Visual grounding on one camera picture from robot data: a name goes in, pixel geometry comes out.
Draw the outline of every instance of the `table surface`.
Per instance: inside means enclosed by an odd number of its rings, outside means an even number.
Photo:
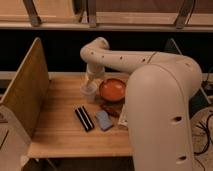
[[[126,74],[111,74],[107,77],[127,80]],[[98,97],[88,103],[80,92],[84,75],[69,75],[52,78],[40,118],[29,146],[31,158],[59,157],[114,157],[131,156],[132,149],[128,131],[120,129],[118,118],[110,117],[114,127],[101,131],[95,114],[101,110]],[[84,106],[95,129],[85,132],[74,109]]]

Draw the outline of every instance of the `wooden board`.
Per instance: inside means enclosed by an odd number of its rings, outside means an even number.
[[[81,12],[75,14],[72,0],[34,0],[42,22],[78,22]],[[0,0],[0,21],[29,21],[22,0]]]
[[[97,23],[131,25],[174,25],[178,13],[97,12]],[[213,25],[212,14],[193,14],[189,26]]]
[[[112,75],[126,79],[126,75]],[[40,119],[29,147],[32,158],[130,156],[132,149],[128,131],[118,128],[118,118],[111,118],[114,127],[102,132],[95,114],[100,99],[87,103],[80,93],[84,75],[70,75],[52,79]],[[74,109],[85,106],[95,129],[85,132]]]
[[[183,2],[183,0],[97,0],[96,8],[99,12],[178,13]],[[213,1],[196,1],[195,12],[212,13]]]
[[[36,38],[0,101],[0,112],[26,143],[34,133],[48,85],[41,41]]]

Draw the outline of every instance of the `wooden panel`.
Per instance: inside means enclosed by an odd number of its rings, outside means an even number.
[[[100,12],[178,13],[182,3],[183,0],[97,0],[96,6]],[[213,1],[196,1],[195,11],[212,13]]]
[[[111,75],[126,79],[126,75]],[[43,105],[36,132],[29,147],[28,156],[51,157],[97,157],[130,156],[132,150],[128,131],[118,128],[118,118],[112,118],[114,127],[102,132],[95,114],[100,110],[101,100],[87,103],[80,93],[84,75],[70,75],[52,79]],[[95,129],[85,132],[74,109],[85,106]]]
[[[0,112],[29,143],[49,85],[40,39],[36,39],[1,99]]]
[[[77,22],[81,12],[74,13],[72,0],[34,0],[43,22]],[[0,21],[29,21],[22,0],[0,0]]]

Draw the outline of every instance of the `metal frame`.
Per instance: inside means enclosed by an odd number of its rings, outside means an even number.
[[[25,5],[25,8],[27,10],[30,23],[33,27],[38,27],[41,24],[41,19],[38,16],[38,13],[36,11],[36,7],[34,5],[33,0],[23,0],[23,3]]]

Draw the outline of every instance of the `black cable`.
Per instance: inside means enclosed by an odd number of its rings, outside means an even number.
[[[208,151],[210,143],[212,143],[212,145],[213,145],[211,132],[210,132],[210,129],[209,129],[209,120],[210,120],[211,117],[213,117],[213,112],[211,112],[211,114],[207,117],[206,123],[199,122],[199,125],[196,125],[196,127],[202,129],[205,132],[206,137],[207,137],[207,142],[206,142],[205,146],[203,147],[203,149],[200,152],[194,152],[194,154],[196,156],[201,155],[201,154],[205,153],[206,151]]]
[[[205,132],[206,137],[207,137],[207,142],[206,142],[205,146],[203,147],[203,149],[202,149],[201,151],[199,151],[199,152],[194,152],[194,154],[195,154],[196,156],[199,156],[199,155],[205,153],[206,151],[208,151],[209,145],[210,145],[209,132],[208,132],[207,128],[205,127],[205,125],[203,125],[203,123],[199,122],[199,124],[200,124],[200,125],[197,125],[197,127],[200,128],[200,129],[202,129],[202,130]]]
[[[204,164],[200,160],[198,160],[196,157],[195,157],[195,160],[200,164],[200,166],[203,168],[203,170],[206,171]]]

